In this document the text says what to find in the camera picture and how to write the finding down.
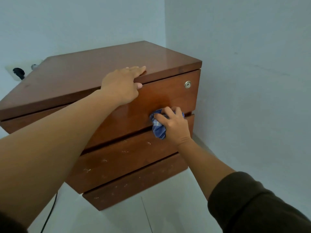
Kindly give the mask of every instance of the cleaning cloth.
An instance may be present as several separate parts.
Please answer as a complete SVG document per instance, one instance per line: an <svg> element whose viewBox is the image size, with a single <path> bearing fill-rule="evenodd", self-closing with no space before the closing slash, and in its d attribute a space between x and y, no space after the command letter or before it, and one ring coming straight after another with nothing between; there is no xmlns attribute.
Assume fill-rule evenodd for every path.
<svg viewBox="0 0 311 233"><path fill-rule="evenodd" d="M161 140L163 140L165 138L165 132L166 132L166 128L164 125L160 124L159 121L157 121L154 118L154 114L160 114L162 111L162 109L158 109L156 111L154 111L152 114L150 114L149 118L152 121L152 131L153 134L160 138Z"/></svg>

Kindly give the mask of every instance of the keyhole lock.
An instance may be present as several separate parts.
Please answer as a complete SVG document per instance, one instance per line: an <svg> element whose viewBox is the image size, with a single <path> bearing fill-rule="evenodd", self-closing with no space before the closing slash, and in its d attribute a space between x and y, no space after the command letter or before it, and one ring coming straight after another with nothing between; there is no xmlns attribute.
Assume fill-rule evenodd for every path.
<svg viewBox="0 0 311 233"><path fill-rule="evenodd" d="M189 88L190 86L191 86L191 82L190 81L185 82L185 88Z"/></svg>

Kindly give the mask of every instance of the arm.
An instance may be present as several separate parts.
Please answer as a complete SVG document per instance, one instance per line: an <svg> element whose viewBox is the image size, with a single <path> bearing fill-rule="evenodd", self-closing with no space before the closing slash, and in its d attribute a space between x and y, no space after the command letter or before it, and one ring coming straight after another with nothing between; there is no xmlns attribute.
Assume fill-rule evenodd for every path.
<svg viewBox="0 0 311 233"><path fill-rule="evenodd" d="M119 105L138 96L146 67L116 70L100 90L0 140L0 211L28 227L65 181L85 145Z"/></svg>
<svg viewBox="0 0 311 233"><path fill-rule="evenodd" d="M205 198L208 200L215 186L225 176L235 171L213 154L199 147L190 137L188 121L183 118L180 108L172 109L176 110L176 114L169 107L162 110L170 119L161 114L155 114L155 119L165 125L167 139L177 146L178 152L187 162Z"/></svg>
<svg viewBox="0 0 311 233"><path fill-rule="evenodd" d="M244 172L235 172L190 137L180 108L166 107L155 118L166 127L166 137L188 163L208 209L224 232L311 232L311 223Z"/></svg>

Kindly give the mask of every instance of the white floor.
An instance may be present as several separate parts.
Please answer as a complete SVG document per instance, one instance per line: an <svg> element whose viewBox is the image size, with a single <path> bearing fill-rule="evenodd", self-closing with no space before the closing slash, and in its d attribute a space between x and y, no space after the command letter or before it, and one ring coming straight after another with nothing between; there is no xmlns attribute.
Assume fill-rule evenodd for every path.
<svg viewBox="0 0 311 233"><path fill-rule="evenodd" d="M31 224L38 233L54 199ZM207 201L190 169L163 181L123 202L98 211L66 183L44 233L126 232L185 233L222 232L209 214Z"/></svg>

